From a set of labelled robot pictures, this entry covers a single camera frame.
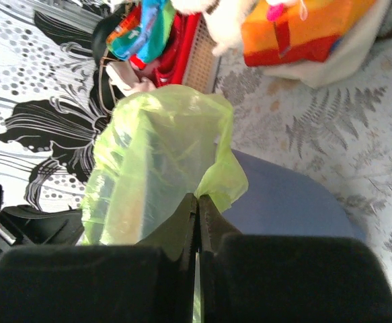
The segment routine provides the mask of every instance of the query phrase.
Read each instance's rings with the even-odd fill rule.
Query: yellow-green plastic bag
[[[119,101],[94,146],[82,203],[85,243],[135,244],[189,192],[228,209],[248,188],[230,148],[232,130],[226,99],[182,85]]]

